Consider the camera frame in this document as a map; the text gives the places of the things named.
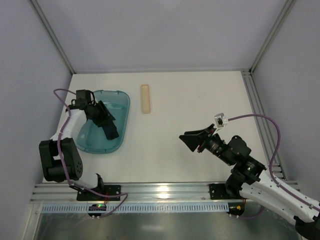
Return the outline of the black paper napkin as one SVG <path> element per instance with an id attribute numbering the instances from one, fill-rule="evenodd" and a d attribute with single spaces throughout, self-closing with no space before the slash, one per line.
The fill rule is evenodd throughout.
<path id="1" fill-rule="evenodd" d="M 107 140 L 114 140 L 119 137 L 117 127 L 112 120 L 107 122 L 106 125 L 102 126 L 102 129 Z"/>

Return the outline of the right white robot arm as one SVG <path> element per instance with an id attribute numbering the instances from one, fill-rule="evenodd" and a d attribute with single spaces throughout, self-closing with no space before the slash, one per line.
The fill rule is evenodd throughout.
<path id="1" fill-rule="evenodd" d="M 225 143 L 213 124 L 179 136 L 185 145 L 198 153 L 209 151 L 228 166 L 231 175 L 225 190 L 233 198 L 253 200 L 294 225 L 307 240 L 320 238 L 320 203 L 303 195 L 278 178 L 272 178 L 265 165 L 251 157 L 251 149 L 238 135 Z"/>

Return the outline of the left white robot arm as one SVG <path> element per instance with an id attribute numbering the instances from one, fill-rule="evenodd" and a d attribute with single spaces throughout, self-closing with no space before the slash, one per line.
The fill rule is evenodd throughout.
<path id="1" fill-rule="evenodd" d="M 41 166 L 44 179 L 48 182 L 66 181 L 72 189 L 102 195 L 104 183 L 98 173 L 84 174 L 84 167 L 75 139 L 82 126 L 91 120 L 103 130 L 107 140 L 119 137 L 114 124 L 115 117 L 102 101 L 96 101 L 94 93 L 82 89 L 74 92 L 75 99 L 66 104 L 66 119 L 49 140 L 39 143 Z"/>

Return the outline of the beige cutlery case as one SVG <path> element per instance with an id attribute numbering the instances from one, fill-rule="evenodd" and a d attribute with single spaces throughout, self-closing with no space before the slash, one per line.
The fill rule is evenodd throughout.
<path id="1" fill-rule="evenodd" d="M 148 84 L 143 84 L 140 87 L 140 102 L 141 111 L 143 114 L 151 113 L 151 98 L 150 98 L 150 87 Z"/>

